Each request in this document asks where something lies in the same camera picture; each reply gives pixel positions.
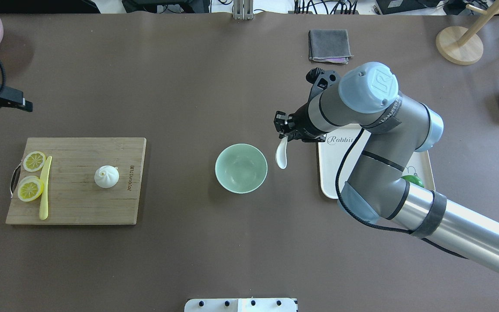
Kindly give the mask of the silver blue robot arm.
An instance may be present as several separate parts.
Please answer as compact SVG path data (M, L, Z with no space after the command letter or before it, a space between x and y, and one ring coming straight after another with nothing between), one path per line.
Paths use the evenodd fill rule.
M370 136L341 188L341 207L371 228L416 237L439 250L499 273L499 222L454 203L434 190L404 180L414 152L442 136L440 115L399 91L397 77L380 62L339 76L313 69L307 103L295 113L276 112L279 138L325 142L327 133L358 124Z

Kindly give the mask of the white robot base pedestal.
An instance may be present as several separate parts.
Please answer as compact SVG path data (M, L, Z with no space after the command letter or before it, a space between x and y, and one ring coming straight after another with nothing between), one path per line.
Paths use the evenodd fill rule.
M190 299L184 312L297 312L293 298L214 298Z

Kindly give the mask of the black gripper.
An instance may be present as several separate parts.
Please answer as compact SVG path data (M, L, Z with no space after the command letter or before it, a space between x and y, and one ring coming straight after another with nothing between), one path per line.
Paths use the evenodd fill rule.
M275 129L289 130L289 132L279 132L279 139L287 138L287 142L301 140L305 143L325 142L326 132L319 130L311 121L311 101L319 96L328 87L334 85L340 79L340 75L333 70L327 71L322 68L311 69L305 76L311 89L308 101L293 114L277 111L275 113Z

